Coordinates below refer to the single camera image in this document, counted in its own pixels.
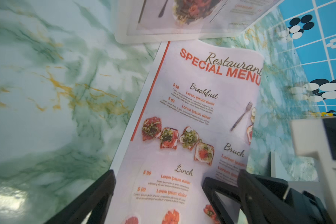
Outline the restaurant menu sheet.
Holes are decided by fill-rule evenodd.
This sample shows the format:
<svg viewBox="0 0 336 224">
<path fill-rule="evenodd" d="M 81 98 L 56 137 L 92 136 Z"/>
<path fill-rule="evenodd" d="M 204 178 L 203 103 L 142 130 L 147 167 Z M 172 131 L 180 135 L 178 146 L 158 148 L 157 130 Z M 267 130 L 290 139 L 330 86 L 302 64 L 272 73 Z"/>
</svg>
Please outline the restaurant menu sheet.
<svg viewBox="0 0 336 224">
<path fill-rule="evenodd" d="M 135 1 L 128 35 L 237 33 L 280 1 Z"/>
<path fill-rule="evenodd" d="M 264 58 L 162 43 L 121 140 L 108 224 L 217 224 L 202 184 L 246 169 Z"/>
</svg>

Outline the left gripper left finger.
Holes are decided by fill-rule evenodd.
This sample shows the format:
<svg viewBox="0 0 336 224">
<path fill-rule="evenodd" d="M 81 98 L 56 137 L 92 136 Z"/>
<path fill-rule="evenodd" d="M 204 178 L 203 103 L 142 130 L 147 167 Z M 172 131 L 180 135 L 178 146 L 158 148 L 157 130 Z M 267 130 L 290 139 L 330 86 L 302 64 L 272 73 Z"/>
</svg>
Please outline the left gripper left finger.
<svg viewBox="0 0 336 224">
<path fill-rule="evenodd" d="M 87 217 L 88 224 L 103 224 L 109 210 L 115 185 L 114 171 L 105 172 L 89 188 L 46 223 L 81 224 Z"/>
</svg>

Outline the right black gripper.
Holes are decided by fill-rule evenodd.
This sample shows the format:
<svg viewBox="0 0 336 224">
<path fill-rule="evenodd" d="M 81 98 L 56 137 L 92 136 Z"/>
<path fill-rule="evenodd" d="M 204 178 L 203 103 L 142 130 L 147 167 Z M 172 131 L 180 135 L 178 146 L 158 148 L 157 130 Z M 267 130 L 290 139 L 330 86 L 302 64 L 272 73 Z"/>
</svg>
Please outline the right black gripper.
<svg viewBox="0 0 336 224">
<path fill-rule="evenodd" d="M 281 201 L 291 206 L 294 211 L 309 219 L 309 224 L 332 224 L 320 198 L 304 190 L 298 192 L 287 181 L 265 176 L 255 177 L 275 194 Z M 202 184 L 213 211 L 213 219 L 221 224 L 236 224 L 239 219 L 241 201 L 239 189 L 225 182 L 206 177 Z"/>
</svg>

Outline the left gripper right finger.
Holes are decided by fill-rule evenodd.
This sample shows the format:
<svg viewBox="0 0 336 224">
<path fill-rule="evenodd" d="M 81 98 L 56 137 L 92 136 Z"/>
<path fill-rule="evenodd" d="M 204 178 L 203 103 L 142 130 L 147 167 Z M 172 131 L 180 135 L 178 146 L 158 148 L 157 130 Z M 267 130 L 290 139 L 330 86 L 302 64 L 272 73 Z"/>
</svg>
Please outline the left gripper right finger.
<svg viewBox="0 0 336 224">
<path fill-rule="evenodd" d="M 247 171 L 240 171 L 237 184 L 249 224 L 309 223 L 307 217 L 294 211 Z"/>
</svg>

